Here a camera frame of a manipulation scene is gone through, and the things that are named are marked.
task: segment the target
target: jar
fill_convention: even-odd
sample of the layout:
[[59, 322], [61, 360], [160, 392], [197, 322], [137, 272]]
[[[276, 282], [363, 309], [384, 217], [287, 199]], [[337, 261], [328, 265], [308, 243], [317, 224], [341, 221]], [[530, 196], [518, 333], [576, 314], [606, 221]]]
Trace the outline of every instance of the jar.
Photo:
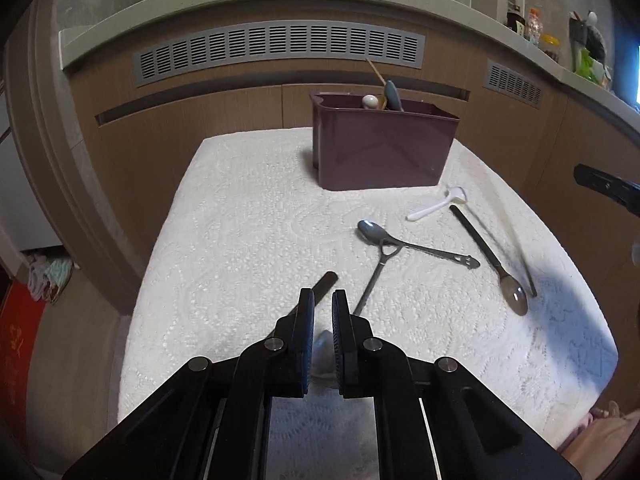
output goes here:
[[540, 36], [540, 42], [538, 46], [547, 54], [551, 59], [553, 59], [556, 63], [559, 62], [560, 59], [560, 41], [558, 38], [554, 38], [548, 34], [542, 34]]

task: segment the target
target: bottle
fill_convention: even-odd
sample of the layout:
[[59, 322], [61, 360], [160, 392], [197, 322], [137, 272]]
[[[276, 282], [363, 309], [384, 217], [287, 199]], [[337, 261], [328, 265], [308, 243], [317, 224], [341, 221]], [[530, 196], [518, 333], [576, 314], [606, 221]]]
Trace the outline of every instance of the bottle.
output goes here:
[[531, 7], [529, 16], [527, 17], [527, 39], [534, 45], [538, 44], [542, 34], [542, 20], [540, 20], [540, 12]]
[[524, 31], [527, 28], [527, 24], [524, 18], [520, 15], [520, 7], [513, 6], [509, 12], [507, 12], [507, 27], [519, 36], [524, 36]]

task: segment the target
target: wooden chopstick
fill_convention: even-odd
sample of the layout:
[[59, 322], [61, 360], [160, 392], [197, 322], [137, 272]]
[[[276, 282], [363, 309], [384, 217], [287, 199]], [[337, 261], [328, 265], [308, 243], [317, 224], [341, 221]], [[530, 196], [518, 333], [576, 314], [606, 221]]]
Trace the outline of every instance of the wooden chopstick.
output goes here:
[[375, 72], [375, 73], [376, 73], [376, 75], [378, 76], [378, 79], [380, 79], [380, 82], [382, 83], [382, 85], [384, 86], [384, 85], [386, 84], [385, 78], [383, 78], [383, 77], [380, 75], [380, 72], [378, 72], [378, 69], [377, 69], [377, 68], [376, 68], [376, 66], [371, 62], [371, 60], [370, 60], [368, 57], [366, 57], [365, 59], [367, 60], [367, 63], [369, 63], [370, 67], [373, 69], [373, 72]]

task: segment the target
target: white counter edge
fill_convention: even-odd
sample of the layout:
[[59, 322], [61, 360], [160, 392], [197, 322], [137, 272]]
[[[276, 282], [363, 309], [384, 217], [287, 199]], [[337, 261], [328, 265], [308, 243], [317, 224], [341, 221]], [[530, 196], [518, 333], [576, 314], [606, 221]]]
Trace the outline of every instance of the white counter edge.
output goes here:
[[[62, 68], [66, 68], [90, 51], [136, 28], [180, 12], [236, 1], [240, 0], [143, 0], [88, 28], [68, 43], [61, 41], [60, 61]], [[512, 30], [475, 9], [455, 0], [360, 1], [430, 14], [482, 34], [529, 59], [530, 62], [538, 65], [557, 81], [601, 104], [640, 134], [640, 114], [632, 107], [605, 89], [558, 65], [544, 52]]]

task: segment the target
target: white spoon handle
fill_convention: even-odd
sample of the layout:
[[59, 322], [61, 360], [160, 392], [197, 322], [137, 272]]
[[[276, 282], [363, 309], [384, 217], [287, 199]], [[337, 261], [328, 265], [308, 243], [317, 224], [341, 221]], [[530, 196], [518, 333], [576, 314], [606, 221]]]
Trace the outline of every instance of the white spoon handle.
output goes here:
[[451, 202], [452, 198], [447, 196], [442, 202], [438, 202], [437, 204], [434, 204], [430, 207], [427, 207], [425, 209], [420, 209], [420, 211], [414, 211], [413, 213], [409, 213], [406, 216], [406, 219], [409, 222], [415, 222], [416, 220], [419, 220], [420, 218], [424, 218], [425, 216], [427, 216], [428, 214], [433, 213], [434, 211], [437, 211], [438, 209], [443, 208], [444, 206], [446, 206], [449, 202]]

